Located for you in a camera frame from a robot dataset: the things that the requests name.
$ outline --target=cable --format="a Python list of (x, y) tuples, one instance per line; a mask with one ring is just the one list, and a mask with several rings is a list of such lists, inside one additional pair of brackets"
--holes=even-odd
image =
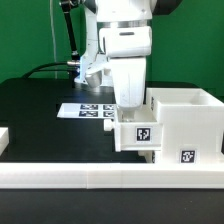
[[(53, 8), (53, 0), (50, 0), (50, 18), (51, 18), (51, 33), (53, 40), (53, 51), (54, 51), (54, 62), (57, 62), (57, 43), (55, 37), (55, 28), (54, 28), (54, 8)], [(55, 71), (55, 79), (58, 78), (58, 73)]]
[(37, 72), (37, 71), (43, 71), (43, 70), (40, 70), (42, 68), (54, 67), (54, 66), (57, 66), (57, 65), (67, 65), (67, 62), (54, 62), (54, 63), (40, 65), (40, 66), (32, 69), (31, 71), (25, 73), (21, 78), (27, 79), (32, 75), (32, 73)]

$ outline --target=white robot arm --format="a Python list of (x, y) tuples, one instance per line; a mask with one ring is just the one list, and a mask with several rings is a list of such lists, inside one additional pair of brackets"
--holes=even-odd
[[(152, 19), (156, 2), (96, 0), (97, 22), (103, 24), (99, 31), (100, 49), (107, 57), (106, 67), (111, 70), (116, 104), (124, 121), (134, 120), (135, 110), (143, 103), (145, 57), (151, 54), (152, 45), (152, 31), (147, 21)], [(87, 82), (91, 72), (95, 75), (96, 68), (90, 67), (87, 71)]]

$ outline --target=white base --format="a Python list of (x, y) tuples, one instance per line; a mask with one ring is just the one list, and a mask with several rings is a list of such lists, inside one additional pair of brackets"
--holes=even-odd
[(224, 188), (224, 165), (0, 164), (0, 188)]

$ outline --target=green background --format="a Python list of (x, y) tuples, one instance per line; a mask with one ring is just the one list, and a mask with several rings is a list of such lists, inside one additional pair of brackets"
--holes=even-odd
[[(57, 60), (70, 59), (67, 30), (59, 0), (53, 0)], [(190, 82), (224, 96), (224, 1), (183, 0), (169, 16), (152, 22), (153, 49), (147, 79)], [(0, 2), (0, 82), (54, 61), (50, 1)], [(72, 11), (78, 50), (84, 52), (83, 8)], [(54, 77), (35, 74), (34, 77)]]

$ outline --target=black cable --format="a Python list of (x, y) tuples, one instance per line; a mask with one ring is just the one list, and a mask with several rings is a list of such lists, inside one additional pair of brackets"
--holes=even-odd
[(42, 69), (42, 68), (48, 68), (48, 67), (53, 67), (53, 66), (57, 66), (57, 65), (67, 65), (67, 62), (54, 62), (54, 63), (40, 65), (40, 66), (32, 69), (31, 71), (25, 73), (21, 78), (27, 79), (32, 75), (32, 73), (37, 72), (37, 71), (41, 71), (40, 69)]

